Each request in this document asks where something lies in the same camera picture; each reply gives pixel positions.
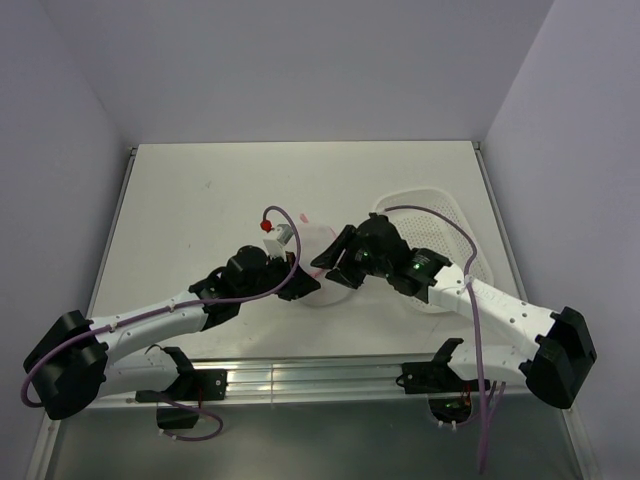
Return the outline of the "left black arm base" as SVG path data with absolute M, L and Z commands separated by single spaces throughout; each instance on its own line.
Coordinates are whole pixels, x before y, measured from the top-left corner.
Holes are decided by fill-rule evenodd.
M 216 429 L 211 436 L 219 435 L 223 420 L 204 408 L 209 401 L 225 399 L 227 371 L 224 369 L 192 370 L 181 373 L 166 389 L 141 390 L 135 393 L 136 403 L 155 403 L 156 424 L 164 433 L 183 437 L 181 431 L 193 429 L 199 420 L 212 420 Z

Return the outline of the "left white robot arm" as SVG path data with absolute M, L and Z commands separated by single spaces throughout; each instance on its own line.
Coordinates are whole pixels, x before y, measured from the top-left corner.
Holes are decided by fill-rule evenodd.
M 183 399 L 196 386 L 193 363 L 165 341 L 220 326 L 237 316 L 244 303 L 271 295 L 299 300 L 320 287 L 295 253 L 270 255 L 245 246 L 168 300 L 107 317 L 68 312 L 24 360 L 21 401 L 62 420 L 98 398 L 120 393 Z

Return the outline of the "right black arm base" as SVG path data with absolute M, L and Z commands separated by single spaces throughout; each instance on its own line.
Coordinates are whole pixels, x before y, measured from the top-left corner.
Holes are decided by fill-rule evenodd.
M 437 421 L 463 423 L 472 416 L 472 394 L 479 391 L 478 380 L 462 380 L 448 366 L 435 362 L 407 362 L 395 384 L 406 395 L 435 395 L 429 409 Z

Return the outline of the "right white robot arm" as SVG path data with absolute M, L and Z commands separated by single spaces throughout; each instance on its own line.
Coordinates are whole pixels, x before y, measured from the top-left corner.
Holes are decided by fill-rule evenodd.
M 488 347 L 478 340 L 446 340 L 431 361 L 403 366 L 400 384 L 408 394 L 479 390 L 496 382 L 524 385 L 544 403 L 568 409 L 597 360 L 580 312 L 532 305 L 474 279 L 447 257 L 410 247 L 385 215 L 345 226 L 311 264 L 351 289 L 368 276 L 382 278 L 399 294 L 456 313 L 506 340 Z

